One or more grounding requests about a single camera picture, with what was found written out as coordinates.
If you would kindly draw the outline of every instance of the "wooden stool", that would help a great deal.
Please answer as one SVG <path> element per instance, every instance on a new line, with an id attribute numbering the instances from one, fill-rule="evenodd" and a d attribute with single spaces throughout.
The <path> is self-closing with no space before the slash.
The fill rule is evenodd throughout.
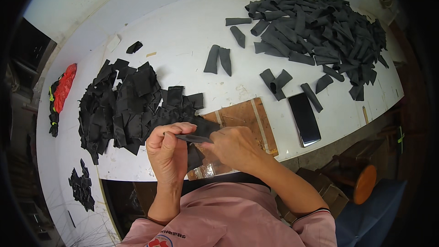
<path id="1" fill-rule="evenodd" d="M 339 188 L 355 204 L 362 204 L 368 199 L 377 179 L 375 166 L 366 161 L 336 155 L 332 157 L 331 162 L 316 172 L 338 183 Z"/>

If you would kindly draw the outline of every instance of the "cardboard box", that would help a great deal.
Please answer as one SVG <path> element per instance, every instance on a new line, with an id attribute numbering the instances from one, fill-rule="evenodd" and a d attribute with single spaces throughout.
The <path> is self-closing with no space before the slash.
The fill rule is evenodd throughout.
<path id="1" fill-rule="evenodd" d="M 297 175 L 306 180 L 319 192 L 320 196 L 323 198 L 326 204 L 328 204 L 332 216 L 337 218 L 343 208 L 346 206 L 346 203 L 348 203 L 348 197 L 325 175 L 305 168 L 300 168 L 297 171 Z M 279 196 L 276 196 L 275 200 L 277 203 L 277 210 L 281 214 L 282 218 L 285 219 L 286 222 L 292 224 L 297 218 L 289 211 Z"/>

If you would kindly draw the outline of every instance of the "plastic bag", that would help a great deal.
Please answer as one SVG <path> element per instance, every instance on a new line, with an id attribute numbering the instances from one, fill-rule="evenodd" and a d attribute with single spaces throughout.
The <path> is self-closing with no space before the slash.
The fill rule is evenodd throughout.
<path id="1" fill-rule="evenodd" d="M 60 113 L 64 107 L 64 101 L 69 95 L 70 88 L 72 87 L 73 79 L 76 75 L 76 63 L 67 67 L 65 73 L 59 80 L 59 85 L 54 93 L 55 101 L 54 107 L 57 113 Z"/>

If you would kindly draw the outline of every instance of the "white table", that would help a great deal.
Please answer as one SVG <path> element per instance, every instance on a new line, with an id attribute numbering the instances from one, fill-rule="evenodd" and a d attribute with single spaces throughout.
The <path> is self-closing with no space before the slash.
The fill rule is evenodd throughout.
<path id="1" fill-rule="evenodd" d="M 185 95 L 203 92 L 205 109 L 201 110 L 200 114 L 261 97 L 279 151 L 279 155 L 276 156 L 278 161 L 323 147 L 365 126 L 363 107 L 366 109 L 370 122 L 403 97 L 403 89 L 392 59 L 389 53 L 384 51 L 381 54 L 390 68 L 386 69 L 380 63 L 376 64 L 375 86 L 365 85 L 364 102 L 352 100 L 348 92 L 351 85 L 347 78 L 344 82 L 334 80 L 333 84 L 317 95 L 324 107 L 322 112 L 315 112 L 322 139 L 307 148 L 302 148 L 287 100 L 276 101 L 259 73 L 270 68 L 277 76 L 282 69 L 287 70 L 293 76 L 293 79 L 283 88 L 287 97 L 302 92 L 300 85 L 305 82 L 315 89 L 317 80 L 324 73 L 320 66 L 312 67 L 294 63 L 285 58 L 263 53 L 256 55 L 253 42 L 259 42 L 260 37 L 250 34 L 255 21 L 252 24 L 238 25 L 238 28 L 246 35 L 246 48 L 239 47 L 229 27 L 225 26 L 225 18 L 247 17 L 244 6 L 249 1 L 254 0 L 180 0 L 166 5 L 121 29 L 118 32 L 121 42 L 113 52 L 109 52 L 106 48 L 107 43 L 112 39 L 109 37 L 106 42 L 78 63 L 72 89 L 60 115 L 58 137 L 56 139 L 44 138 L 44 141 L 38 140 L 42 138 L 42 134 L 48 134 L 48 127 L 38 124 L 37 128 L 40 170 L 54 172 L 56 168 L 61 174 L 60 177 L 65 178 L 60 186 L 55 185 L 51 190 L 56 196 L 46 196 L 52 218 L 56 215 L 59 219 L 54 219 L 55 222 L 65 223 L 64 228 L 68 225 L 68 228 L 74 231 L 74 228 L 70 227 L 69 216 L 66 212 L 61 208 L 59 212 L 56 212 L 57 206 L 66 206 L 72 216 L 77 218 L 76 222 L 88 223 L 80 226 L 80 230 L 72 232 L 71 239 L 84 236 L 88 231 L 96 229 L 97 232 L 106 234 L 106 242 L 118 241 L 98 178 L 121 181 L 156 180 L 147 153 L 142 147 L 136 156 L 125 149 L 114 148 L 111 141 L 106 153 L 100 156 L 99 165 L 96 168 L 93 166 L 89 153 L 80 147 L 78 100 L 82 98 L 85 88 L 96 77 L 106 59 L 114 63 L 117 58 L 122 58 L 129 61 L 132 67 L 138 67 L 149 61 L 158 75 L 162 88 L 184 85 Z M 126 49 L 135 41 L 141 41 L 143 47 L 132 55 L 126 54 Z M 223 71 L 220 64 L 217 75 L 203 73 L 207 55 L 213 44 L 231 49 L 232 77 Z M 153 52 L 157 54 L 146 57 L 147 54 Z M 42 116 L 48 112 L 47 109 L 44 110 L 48 101 L 42 97 L 41 103 Z M 46 119 L 40 117 L 39 114 L 38 122 L 41 120 L 46 122 Z M 56 149 L 56 161 L 40 157 L 45 151 L 52 149 Z M 92 195 L 96 200 L 95 213 L 90 211 L 86 213 L 78 202 L 73 201 L 72 189 L 67 181 L 73 167 L 80 174 L 80 158 L 84 159 L 89 168 L 93 182 Z M 51 185 L 50 175 L 40 174 L 40 178 L 45 187 Z M 63 233 L 60 231 L 64 229 L 63 227 L 57 225 L 57 228 L 60 233 Z"/>

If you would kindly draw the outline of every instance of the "smartphone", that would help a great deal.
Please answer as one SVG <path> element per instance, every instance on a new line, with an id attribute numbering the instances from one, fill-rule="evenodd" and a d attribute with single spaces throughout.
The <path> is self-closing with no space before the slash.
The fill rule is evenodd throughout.
<path id="1" fill-rule="evenodd" d="M 319 127 L 317 126 L 316 117 L 311 108 L 310 100 L 306 94 L 300 93 L 288 97 L 297 129 L 299 130 L 302 146 L 307 147 L 321 140 Z"/>

